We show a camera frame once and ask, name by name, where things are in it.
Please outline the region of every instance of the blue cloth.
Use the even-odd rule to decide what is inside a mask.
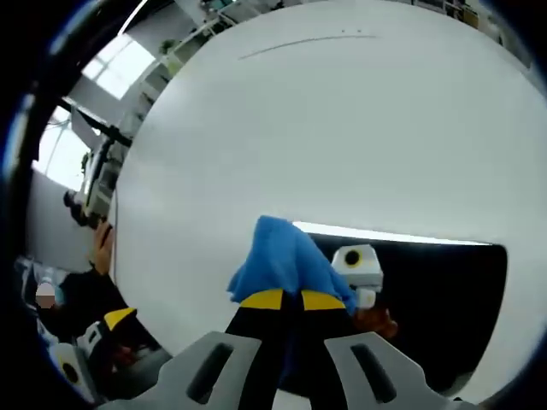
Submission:
[[[338,298],[350,314],[356,309],[355,292],[307,233],[288,220],[261,216],[247,260],[233,275],[228,291],[232,301],[242,302],[270,289],[294,296],[300,290],[315,290]]]

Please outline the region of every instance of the yellow stripe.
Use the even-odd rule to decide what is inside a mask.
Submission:
[[[104,315],[104,321],[106,322],[106,326],[109,327],[110,330],[113,330],[118,323],[120,323],[124,318],[126,318],[129,314],[136,312],[136,309],[134,307],[126,307],[125,309],[115,310],[114,312],[106,313]]]
[[[242,308],[254,309],[281,309],[281,297],[283,296],[282,289],[264,290],[249,296],[241,302]]]
[[[341,301],[326,293],[303,290],[302,299],[304,301],[304,310],[345,309]]]

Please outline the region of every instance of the black object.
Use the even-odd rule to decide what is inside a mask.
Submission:
[[[390,342],[423,368],[432,389],[447,390],[476,368],[502,302],[507,274],[502,246],[310,236],[330,261],[341,246],[374,246],[384,272],[377,306],[388,308],[398,323]],[[350,255],[349,262],[354,260]]]

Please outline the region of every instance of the person's hand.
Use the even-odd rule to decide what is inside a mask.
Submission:
[[[353,324],[359,331],[375,331],[385,339],[391,339],[399,330],[397,322],[391,319],[390,311],[382,307],[357,309]]]
[[[112,260],[112,244],[114,242],[114,228],[110,228],[108,222],[102,222],[95,230],[95,242],[93,244],[93,264],[100,275],[109,273]]]

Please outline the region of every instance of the white robot part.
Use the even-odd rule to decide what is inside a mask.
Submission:
[[[332,267],[356,288],[382,291],[384,273],[370,245],[343,246],[334,254]]]
[[[376,292],[364,287],[357,288],[357,307],[360,309],[373,308],[376,303]]]

